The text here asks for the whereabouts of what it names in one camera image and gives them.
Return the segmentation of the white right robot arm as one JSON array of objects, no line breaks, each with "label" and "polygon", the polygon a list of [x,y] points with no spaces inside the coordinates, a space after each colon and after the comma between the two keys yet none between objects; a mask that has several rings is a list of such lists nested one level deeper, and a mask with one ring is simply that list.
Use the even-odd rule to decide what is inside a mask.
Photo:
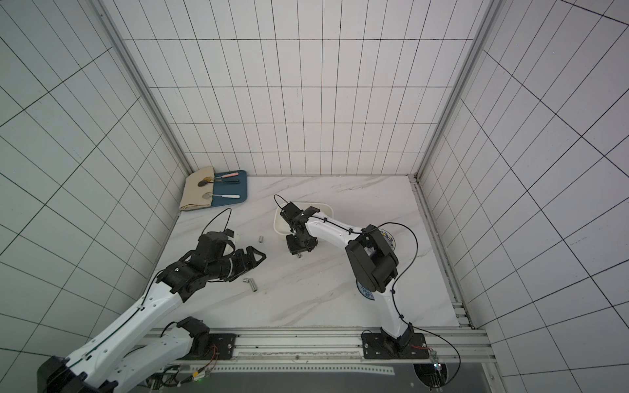
[{"label": "white right robot arm", "polygon": [[394,301],[394,284],[399,260],[381,229],[363,229],[330,219],[320,209],[301,209],[293,202],[279,208],[288,224],[288,249],[293,255],[311,252],[320,241],[341,248],[347,254],[355,280],[372,293],[380,317],[380,337],[388,355],[397,357],[411,343],[414,329],[403,321]]}]

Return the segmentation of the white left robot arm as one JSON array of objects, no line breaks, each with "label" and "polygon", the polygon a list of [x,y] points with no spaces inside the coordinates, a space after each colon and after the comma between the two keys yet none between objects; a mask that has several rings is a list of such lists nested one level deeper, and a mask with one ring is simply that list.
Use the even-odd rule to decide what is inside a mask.
[{"label": "white left robot arm", "polygon": [[66,357],[39,366],[39,392],[128,392],[160,368],[212,350],[209,328],[187,317],[175,332],[143,348],[136,345],[168,314],[208,283],[231,283],[266,258],[255,247],[235,247],[233,231],[208,232],[195,249],[159,271],[147,291],[100,334]]}]

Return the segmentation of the long chrome socket lower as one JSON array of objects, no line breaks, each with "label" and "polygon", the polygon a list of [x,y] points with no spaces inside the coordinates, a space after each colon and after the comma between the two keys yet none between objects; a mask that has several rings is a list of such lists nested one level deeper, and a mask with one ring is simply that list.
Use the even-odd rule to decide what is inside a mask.
[{"label": "long chrome socket lower", "polygon": [[250,287],[251,287],[252,291],[253,292],[257,292],[258,291],[258,287],[257,287],[257,285],[255,283],[255,280],[253,278],[249,278],[248,282],[250,284]]}]

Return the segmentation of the white plastic storage box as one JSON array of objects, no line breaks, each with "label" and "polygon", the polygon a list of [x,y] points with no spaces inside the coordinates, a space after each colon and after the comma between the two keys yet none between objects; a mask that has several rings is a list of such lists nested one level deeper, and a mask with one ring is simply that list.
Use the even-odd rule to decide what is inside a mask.
[{"label": "white plastic storage box", "polygon": [[[328,204],[325,204],[325,203],[297,201],[297,202],[295,202],[295,205],[300,210],[306,210],[308,207],[312,206],[314,208],[319,209],[319,214],[326,215],[329,218],[333,218],[334,217],[334,209],[331,206],[329,206]],[[290,231],[289,224],[281,216],[281,211],[282,210],[281,210],[280,207],[278,207],[276,209],[275,217],[274,217],[274,231],[278,235],[286,236],[286,235],[290,234],[291,231]]]}]

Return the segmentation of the blue white patterned bowl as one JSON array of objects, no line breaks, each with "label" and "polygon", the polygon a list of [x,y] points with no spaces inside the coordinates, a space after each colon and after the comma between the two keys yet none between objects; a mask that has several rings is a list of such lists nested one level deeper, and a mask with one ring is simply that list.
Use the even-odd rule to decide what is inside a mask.
[{"label": "blue white patterned bowl", "polygon": [[360,282],[356,282],[357,289],[359,293],[369,301],[375,301],[373,293],[364,287]]}]

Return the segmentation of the dark blue tray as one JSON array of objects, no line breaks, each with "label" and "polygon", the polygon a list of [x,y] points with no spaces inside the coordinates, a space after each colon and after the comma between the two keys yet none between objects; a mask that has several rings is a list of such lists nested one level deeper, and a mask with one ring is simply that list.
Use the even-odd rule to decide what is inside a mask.
[{"label": "dark blue tray", "polygon": [[236,177],[240,180],[239,184],[214,184],[213,193],[214,194],[238,194],[241,196],[240,199],[224,199],[224,198],[214,198],[211,202],[211,207],[226,207],[232,206],[239,203],[243,203],[247,201],[248,197],[248,188],[247,188],[247,172],[245,170],[238,171],[240,175]]}]

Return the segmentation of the blue yellow patterned bowl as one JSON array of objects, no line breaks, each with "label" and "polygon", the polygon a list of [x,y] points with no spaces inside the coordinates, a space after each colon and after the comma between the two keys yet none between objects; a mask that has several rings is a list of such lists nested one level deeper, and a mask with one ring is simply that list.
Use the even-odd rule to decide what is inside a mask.
[{"label": "blue yellow patterned bowl", "polygon": [[380,229],[380,233],[387,241],[389,247],[391,247],[393,251],[396,250],[396,240],[394,239],[393,235],[391,235],[391,233],[386,231],[385,229]]}]

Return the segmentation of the beige folded cloth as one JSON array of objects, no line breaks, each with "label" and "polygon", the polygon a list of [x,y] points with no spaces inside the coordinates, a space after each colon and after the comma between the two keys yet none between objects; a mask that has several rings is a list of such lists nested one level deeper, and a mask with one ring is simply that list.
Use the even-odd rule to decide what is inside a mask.
[{"label": "beige folded cloth", "polygon": [[199,183],[206,178],[214,178],[214,176],[214,168],[207,166],[193,172],[186,178],[180,201],[180,211],[196,211],[211,206],[214,184],[208,183],[199,186]]}]

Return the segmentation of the white handled spoon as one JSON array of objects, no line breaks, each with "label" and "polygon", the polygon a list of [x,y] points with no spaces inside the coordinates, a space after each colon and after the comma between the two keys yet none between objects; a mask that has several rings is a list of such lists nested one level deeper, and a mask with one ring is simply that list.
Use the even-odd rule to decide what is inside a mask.
[{"label": "white handled spoon", "polygon": [[214,193],[203,193],[203,195],[201,195],[201,197],[203,199],[206,199],[206,200],[210,200],[210,199],[214,199],[214,198],[224,198],[224,199],[238,200],[238,199],[241,198],[241,196],[238,195],[238,194],[214,194]]}]

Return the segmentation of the black handled spoon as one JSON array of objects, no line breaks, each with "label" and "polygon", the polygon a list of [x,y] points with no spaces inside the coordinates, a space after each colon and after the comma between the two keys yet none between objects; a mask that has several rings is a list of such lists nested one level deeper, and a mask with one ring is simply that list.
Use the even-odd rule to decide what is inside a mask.
[{"label": "black handled spoon", "polygon": [[198,183],[198,187],[205,187],[209,184],[239,184],[240,180],[237,178],[204,178]]}]

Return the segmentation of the pink handled spoon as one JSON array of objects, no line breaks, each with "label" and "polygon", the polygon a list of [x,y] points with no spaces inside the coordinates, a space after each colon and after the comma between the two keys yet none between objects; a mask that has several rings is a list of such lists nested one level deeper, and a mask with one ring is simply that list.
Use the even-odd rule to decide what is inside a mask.
[{"label": "pink handled spoon", "polygon": [[229,173],[229,174],[223,174],[223,175],[219,175],[213,178],[213,180],[223,180],[226,178],[236,178],[240,175],[239,172],[234,172],[234,173]]}]

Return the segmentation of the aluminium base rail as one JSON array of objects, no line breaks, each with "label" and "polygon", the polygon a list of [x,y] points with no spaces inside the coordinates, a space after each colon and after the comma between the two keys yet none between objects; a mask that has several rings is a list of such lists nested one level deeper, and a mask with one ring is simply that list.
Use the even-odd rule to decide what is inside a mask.
[{"label": "aluminium base rail", "polygon": [[374,327],[216,328],[210,348],[177,355],[158,368],[175,366],[183,375],[214,373],[340,372],[392,375],[398,364],[447,367],[448,378],[463,365],[481,365],[494,376],[497,360],[486,333],[463,327],[415,332],[399,352]]}]

